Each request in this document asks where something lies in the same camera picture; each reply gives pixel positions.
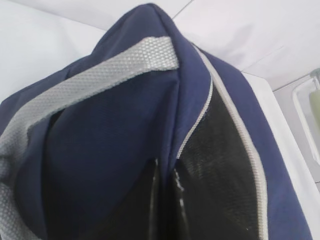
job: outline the navy blue bag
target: navy blue bag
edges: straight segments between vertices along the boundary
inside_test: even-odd
[[[2,240],[311,240],[259,103],[153,4],[0,105]]]

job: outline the white wall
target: white wall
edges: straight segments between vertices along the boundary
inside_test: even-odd
[[[107,30],[148,0],[14,0]],[[319,0],[154,0],[194,43],[272,89],[320,67]]]

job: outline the black mesh panel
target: black mesh panel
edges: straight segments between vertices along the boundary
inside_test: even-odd
[[[257,198],[249,157],[217,89],[181,154],[213,204],[258,239]]]

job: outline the gray strap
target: gray strap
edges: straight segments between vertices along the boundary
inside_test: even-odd
[[[150,71],[179,67],[170,37],[147,37],[142,41],[38,95],[14,115],[0,136],[0,237],[2,240],[37,239],[24,225],[9,186],[1,182],[21,164],[28,133],[41,120],[91,96]]]

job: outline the black mesh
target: black mesh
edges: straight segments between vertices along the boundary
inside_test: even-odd
[[[199,179],[190,176],[182,162],[173,174],[179,237],[177,240],[257,240],[212,201]]]
[[[258,239],[257,198],[249,157],[217,89],[181,154],[195,182],[212,204]]]

